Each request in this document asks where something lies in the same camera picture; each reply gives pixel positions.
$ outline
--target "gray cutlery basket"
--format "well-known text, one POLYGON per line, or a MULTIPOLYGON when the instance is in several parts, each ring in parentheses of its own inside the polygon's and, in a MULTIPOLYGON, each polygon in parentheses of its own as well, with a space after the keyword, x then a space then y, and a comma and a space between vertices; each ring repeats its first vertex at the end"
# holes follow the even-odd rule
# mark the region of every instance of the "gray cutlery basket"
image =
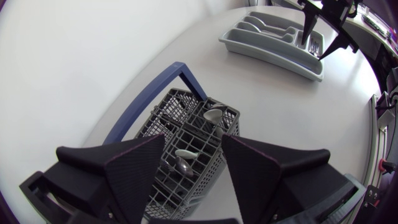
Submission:
MULTIPOLYGON (((165 134, 162 158, 175 172, 159 166, 145 209, 145 217, 181 219, 189 216, 215 183, 226 162, 221 150, 221 139, 213 124, 203 114, 219 101, 207 98, 198 101, 194 94, 171 89, 157 105, 137 133, 136 138, 165 134), (194 176, 185 177, 175 168, 175 150, 199 152, 196 159, 187 159, 194 176)), ((227 107, 219 127, 226 134, 239 136, 239 112, 227 107)))

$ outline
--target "table surface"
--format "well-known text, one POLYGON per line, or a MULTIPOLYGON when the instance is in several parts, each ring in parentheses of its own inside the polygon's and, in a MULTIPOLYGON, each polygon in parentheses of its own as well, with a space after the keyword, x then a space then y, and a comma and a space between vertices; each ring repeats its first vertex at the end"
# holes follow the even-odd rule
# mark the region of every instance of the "table surface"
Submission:
MULTIPOLYGON (((329 149, 334 168, 361 180, 369 149, 368 100, 374 93, 379 94, 368 61, 360 51, 354 54, 350 49, 339 49, 324 59, 325 76, 319 83, 276 65, 228 52, 218 37, 249 11, 304 22, 303 12, 258 6, 234 9, 195 24, 127 85, 100 119, 85 146, 102 144, 133 98, 163 69, 179 61, 188 65, 208 96, 241 112, 242 137, 295 149, 329 149)), ((314 30, 325 36, 326 45, 336 37, 336 32, 323 21, 318 21, 314 30)), ((174 80, 144 110, 124 139, 135 136, 153 106, 174 87, 187 89, 181 80, 174 80)), ((188 219, 229 217, 241 221, 226 168, 188 219)))
MULTIPOLYGON (((299 5, 297 3, 297 0, 281 0, 281 1, 285 1, 288 2, 291 5, 294 5, 295 7, 298 8, 303 8, 303 6, 299 5)), ((322 8, 322 3, 321 1, 312 1, 309 0, 310 2, 312 2, 316 7, 318 8, 322 8)), ((354 25, 357 26, 359 28, 361 28, 362 30, 365 30, 368 34, 371 34, 376 40, 380 41, 380 43, 382 43, 387 50, 389 50, 390 52, 393 53, 393 55, 398 58, 398 53, 394 50, 394 47, 387 41, 387 39, 383 38, 378 32, 376 32, 374 29, 372 29, 369 25, 367 25, 363 19, 362 19, 362 14, 365 13, 365 11, 361 8, 361 6, 358 6, 358 14, 356 17, 354 18, 347 18, 346 19, 346 23, 350 24, 350 25, 354 25)), ((371 17, 375 20, 378 21, 378 19, 376 18, 376 16, 371 15, 371 17)), ((388 27, 386 27, 384 24, 382 24, 381 22, 379 22, 380 26, 383 26, 384 28, 386 28, 387 30, 389 29, 388 27)))

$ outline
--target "utensil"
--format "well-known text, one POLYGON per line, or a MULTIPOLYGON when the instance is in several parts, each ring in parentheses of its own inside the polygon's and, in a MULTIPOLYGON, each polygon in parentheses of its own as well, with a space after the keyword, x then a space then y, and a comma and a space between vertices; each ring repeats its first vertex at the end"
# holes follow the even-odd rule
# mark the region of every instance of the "utensil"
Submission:
POLYGON ((177 169, 187 177, 193 177, 192 167, 181 157, 177 156, 175 158, 175 163, 177 165, 177 169))
POLYGON ((206 111, 206 113, 203 114, 203 117, 212 124, 217 125, 223 117, 223 112, 219 109, 212 109, 206 111))
POLYGON ((160 161, 160 165, 161 165, 162 167, 168 169, 169 172, 175 172, 173 166, 171 166, 171 165, 169 164, 169 162, 167 162, 167 161, 164 160, 164 159, 162 159, 162 160, 160 161))
POLYGON ((222 128, 220 128, 219 126, 216 126, 216 135, 217 137, 221 138, 224 134, 224 131, 222 128))
POLYGON ((182 159, 194 159, 197 158, 199 156, 199 153, 194 153, 188 150, 184 150, 184 149, 177 149, 175 152, 176 156, 181 157, 182 159))
POLYGON ((224 111, 226 111, 226 109, 228 108, 228 106, 226 106, 223 103, 215 103, 213 106, 210 107, 210 109, 219 109, 221 110, 223 113, 224 111))
POLYGON ((319 57, 319 43, 315 41, 314 56, 319 57))
POLYGON ((310 50, 308 50, 310 52, 310 54, 313 55, 313 51, 315 50, 314 45, 313 45, 313 38, 311 37, 310 39, 310 50))

